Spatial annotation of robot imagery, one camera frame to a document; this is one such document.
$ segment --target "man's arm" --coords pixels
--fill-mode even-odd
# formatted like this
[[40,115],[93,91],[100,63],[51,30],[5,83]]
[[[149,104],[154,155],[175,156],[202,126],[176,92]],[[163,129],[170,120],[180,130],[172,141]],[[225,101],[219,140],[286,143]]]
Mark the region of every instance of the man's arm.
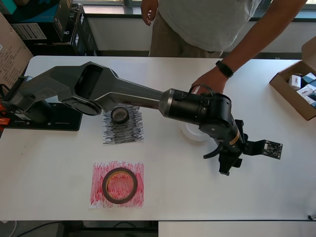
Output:
[[[256,56],[268,46],[294,19],[307,0],[273,0],[266,14],[251,28],[242,41],[223,59],[233,71]],[[213,90],[223,92],[227,78],[215,67],[195,84],[206,84]],[[206,92],[200,88],[199,93]]]

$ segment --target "man's hand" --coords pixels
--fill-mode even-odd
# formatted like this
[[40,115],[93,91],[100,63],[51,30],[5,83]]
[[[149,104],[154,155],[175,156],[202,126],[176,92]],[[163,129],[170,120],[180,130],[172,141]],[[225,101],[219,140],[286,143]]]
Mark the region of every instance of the man's hand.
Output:
[[[199,79],[197,79],[192,86],[204,84],[209,86],[215,92],[223,93],[225,84],[228,78],[222,74],[217,67],[213,68],[211,71],[202,75]],[[200,86],[197,94],[201,93],[209,93],[207,89]]]
[[142,0],[142,18],[146,25],[150,26],[156,17],[158,0]]

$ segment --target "cardboard box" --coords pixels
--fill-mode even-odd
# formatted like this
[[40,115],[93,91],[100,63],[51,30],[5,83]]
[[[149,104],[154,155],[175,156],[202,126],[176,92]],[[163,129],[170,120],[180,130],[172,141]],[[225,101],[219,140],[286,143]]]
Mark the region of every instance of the cardboard box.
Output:
[[98,50],[98,46],[95,42],[88,18],[86,17],[83,6],[81,4],[72,4],[72,9],[70,11],[68,21],[73,21],[78,24],[85,45],[90,51],[90,54],[93,55],[93,52]]
[[1,13],[0,26],[0,84],[11,88],[33,55]]
[[62,56],[86,56],[82,34],[75,22],[69,22],[66,27],[64,39],[61,42],[51,44],[33,44],[29,49],[34,55],[62,55]]
[[25,41],[61,41],[72,0],[30,0],[6,15],[16,33]]
[[303,75],[313,73],[316,75],[316,37],[302,46],[302,61],[279,72],[270,81],[270,85],[280,93],[304,119],[311,120],[316,116],[316,109],[288,84],[290,76],[296,73]]
[[16,5],[13,0],[0,0],[0,13],[12,14],[16,10]]

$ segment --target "floor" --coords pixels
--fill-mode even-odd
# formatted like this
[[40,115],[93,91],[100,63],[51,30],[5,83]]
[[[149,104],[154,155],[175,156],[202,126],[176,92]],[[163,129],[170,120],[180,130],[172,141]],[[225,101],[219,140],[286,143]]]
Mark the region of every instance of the floor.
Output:
[[[45,223],[49,223],[52,221],[18,221],[17,227],[12,235],[12,237],[16,237],[25,231],[28,231],[32,228],[37,226],[43,225]],[[120,221],[84,221],[84,225],[87,228],[113,228],[117,223]],[[146,228],[149,225],[153,225],[153,222],[149,221],[131,221],[129,222],[135,225],[137,228]],[[120,228],[133,228],[129,223],[122,222],[121,224],[117,225]],[[0,237],[9,237],[12,230],[14,229],[14,221],[9,221],[8,223],[4,224],[0,222]],[[58,224],[52,224],[43,226],[37,230],[34,230],[30,233],[23,235],[23,237],[56,237],[58,229]],[[98,236],[105,236],[102,233],[89,233],[89,237],[98,237]],[[118,236],[125,236],[124,233],[118,233],[117,235],[111,235],[111,237],[118,237]],[[137,235],[134,234],[133,237],[146,237],[146,236],[155,236],[155,235]]]

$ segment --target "open cardboard box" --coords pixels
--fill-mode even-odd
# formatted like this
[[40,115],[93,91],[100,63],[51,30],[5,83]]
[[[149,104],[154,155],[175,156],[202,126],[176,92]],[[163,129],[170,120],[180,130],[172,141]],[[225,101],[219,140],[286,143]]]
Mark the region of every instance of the open cardboard box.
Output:
[[302,46],[300,62],[279,72],[270,81],[270,85],[308,121],[316,116],[316,109],[288,84],[289,77],[295,73],[313,73],[316,76],[316,37]]

